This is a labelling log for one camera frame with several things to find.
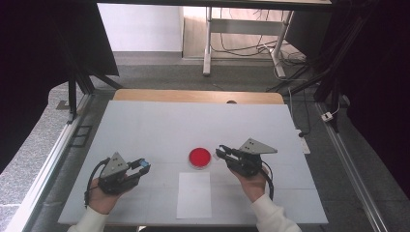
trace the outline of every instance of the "white sleeve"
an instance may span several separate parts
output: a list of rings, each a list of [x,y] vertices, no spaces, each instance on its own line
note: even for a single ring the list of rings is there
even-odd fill
[[[68,232],[103,232],[108,215],[102,215],[91,207],[82,216],[77,225],[70,227]]]
[[[302,232],[299,226],[284,215],[282,207],[264,194],[250,205],[256,214],[259,232]]]

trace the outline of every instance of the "black metal bar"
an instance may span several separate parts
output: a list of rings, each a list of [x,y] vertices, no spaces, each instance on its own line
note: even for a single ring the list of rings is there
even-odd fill
[[[290,90],[290,93],[292,95],[294,95],[296,93],[299,93],[300,91],[306,89],[310,85],[313,85],[313,84],[319,82],[320,80],[322,80],[322,78],[325,77],[328,73],[329,73],[329,69],[327,69],[324,72],[322,72],[321,74],[313,77],[312,79],[308,80],[307,82],[294,87],[293,89]]]
[[[339,9],[361,9],[368,5],[368,0],[363,4],[343,4],[332,3],[297,3],[297,2],[275,2],[263,0],[61,0],[62,2],[80,3],[115,3],[115,4],[135,4],[135,5],[162,5],[162,6],[191,6],[191,7],[217,7],[217,8],[242,8],[242,9],[265,9],[284,11],[310,11],[310,12],[333,12]]]
[[[322,82],[320,83],[316,92],[314,92],[313,94],[313,98],[316,102],[324,102],[332,92],[335,77],[332,76],[332,74],[334,73],[332,72],[331,68],[329,68],[329,73],[329,75],[323,76],[323,78],[321,79]]]
[[[338,81],[335,80],[334,88],[332,90],[332,105],[331,105],[331,113],[334,119],[330,121],[330,124],[336,133],[338,133],[337,114],[338,114],[338,110],[340,109],[340,104],[338,102],[338,96],[339,96]]]
[[[77,83],[82,93],[84,94],[93,94],[94,93],[94,84],[91,81],[91,78],[85,72],[80,72],[77,74]]]
[[[103,82],[105,82],[106,84],[108,84],[109,86],[111,86],[114,89],[124,89],[124,86],[118,84],[117,82],[113,81],[112,79],[110,79],[109,77],[107,77],[106,75],[103,74],[99,74],[97,72],[95,72],[93,69],[90,69],[89,67],[85,68],[87,70],[87,72],[93,76],[95,76],[96,78],[102,80]]]
[[[75,71],[71,69],[69,74],[69,106],[70,115],[68,124],[71,124],[76,118],[76,85],[75,85]]]

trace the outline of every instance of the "red petri dish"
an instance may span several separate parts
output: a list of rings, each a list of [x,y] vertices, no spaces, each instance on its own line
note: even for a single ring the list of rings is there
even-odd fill
[[[211,154],[205,148],[195,148],[190,152],[189,159],[194,168],[202,169],[211,161]]]

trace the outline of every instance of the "white wall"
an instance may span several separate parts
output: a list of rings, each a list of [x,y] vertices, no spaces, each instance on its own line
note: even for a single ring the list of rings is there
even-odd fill
[[[182,7],[98,6],[113,51],[182,51]]]

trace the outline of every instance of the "person's right hand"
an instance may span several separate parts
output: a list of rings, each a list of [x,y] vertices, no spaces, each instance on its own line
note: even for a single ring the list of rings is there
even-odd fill
[[[255,176],[244,177],[232,169],[229,170],[238,178],[250,202],[255,202],[259,197],[265,194],[266,179],[260,172]]]

